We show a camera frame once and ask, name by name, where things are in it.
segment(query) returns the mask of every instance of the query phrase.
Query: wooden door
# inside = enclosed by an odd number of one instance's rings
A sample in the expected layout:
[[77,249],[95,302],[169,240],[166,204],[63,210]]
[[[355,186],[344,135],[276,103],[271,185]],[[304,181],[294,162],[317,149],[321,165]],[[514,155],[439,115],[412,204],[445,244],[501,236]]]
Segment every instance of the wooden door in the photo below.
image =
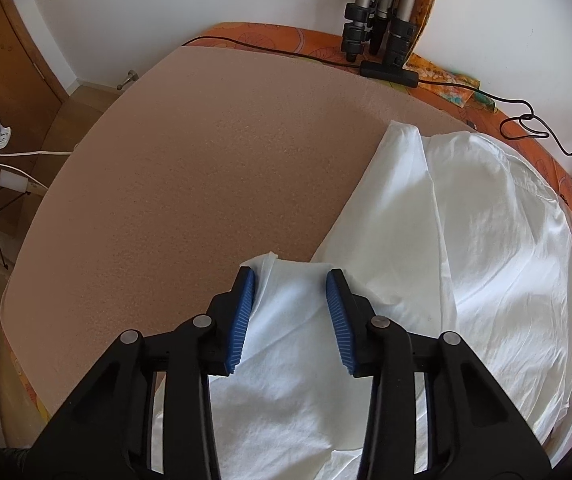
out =
[[[0,118],[12,128],[5,152],[33,152],[41,149],[61,100],[45,82],[13,30],[0,0]],[[35,156],[0,158],[28,173]],[[0,192],[0,206],[16,196],[10,190]],[[21,200],[0,214],[0,228],[10,235],[15,232],[21,212]]]

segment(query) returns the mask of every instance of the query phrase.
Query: blue ribbed rubber pad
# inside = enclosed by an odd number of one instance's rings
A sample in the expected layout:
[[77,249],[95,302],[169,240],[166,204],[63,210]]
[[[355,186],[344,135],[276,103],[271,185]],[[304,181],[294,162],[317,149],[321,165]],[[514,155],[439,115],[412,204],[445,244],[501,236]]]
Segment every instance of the blue ribbed rubber pad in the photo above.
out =
[[352,375],[355,371],[356,362],[353,347],[354,336],[346,318],[346,311],[339,295],[339,289],[331,273],[328,273],[326,276],[326,301],[328,302],[330,317],[333,320],[333,327],[335,327],[335,337],[339,346],[341,362],[348,368],[349,374]]
[[245,334],[248,330],[248,322],[250,321],[250,313],[253,310],[253,301],[255,300],[255,272],[251,270],[243,284],[242,295],[237,304],[237,313],[235,320],[230,328],[228,339],[228,357],[226,359],[226,370],[229,373],[235,371],[235,367],[242,358],[243,342]]

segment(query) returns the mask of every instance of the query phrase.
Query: white cable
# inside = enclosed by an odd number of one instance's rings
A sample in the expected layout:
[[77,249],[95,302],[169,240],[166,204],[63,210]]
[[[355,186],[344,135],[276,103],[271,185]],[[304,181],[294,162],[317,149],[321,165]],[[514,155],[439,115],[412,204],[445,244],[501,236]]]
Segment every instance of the white cable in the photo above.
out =
[[27,156],[27,155],[72,155],[73,152],[22,152],[22,153],[0,153],[0,156]]
[[44,186],[44,184],[42,184],[39,180],[37,180],[34,176],[26,173],[24,170],[20,170],[19,168],[16,168],[15,166],[9,166],[8,164],[0,164],[0,166],[2,166],[3,168],[10,168],[11,170],[15,170],[15,171],[19,171],[19,173],[24,174],[25,176],[27,176],[28,178],[30,178],[33,182],[38,183],[40,186],[42,186],[44,189],[48,190],[47,186]]

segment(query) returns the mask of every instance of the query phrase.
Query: brown table surface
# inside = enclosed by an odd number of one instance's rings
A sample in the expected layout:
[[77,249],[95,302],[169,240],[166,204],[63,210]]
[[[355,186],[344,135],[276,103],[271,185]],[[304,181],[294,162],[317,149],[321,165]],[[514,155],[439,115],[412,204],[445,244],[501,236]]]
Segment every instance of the brown table surface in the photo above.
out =
[[316,62],[179,48],[95,124],[35,216],[2,302],[50,413],[123,331],[172,330],[268,251],[308,261],[390,120],[469,130]]

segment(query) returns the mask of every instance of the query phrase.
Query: wooden floor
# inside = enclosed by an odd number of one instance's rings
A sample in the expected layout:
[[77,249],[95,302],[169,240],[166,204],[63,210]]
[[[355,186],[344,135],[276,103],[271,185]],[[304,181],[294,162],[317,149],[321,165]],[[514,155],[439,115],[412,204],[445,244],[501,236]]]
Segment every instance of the wooden floor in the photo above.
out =
[[[42,150],[73,151],[88,130],[118,97],[118,94],[85,86],[77,89],[61,107],[45,137]],[[40,155],[32,175],[46,186],[50,186],[65,160],[65,156]],[[40,202],[41,197],[34,194],[25,197],[15,234],[17,247],[20,247],[21,241],[26,236]],[[5,286],[6,280],[0,275],[0,300]],[[11,353],[4,342],[1,325],[0,416],[6,444],[9,447],[30,446],[45,425],[42,416],[19,380]]]

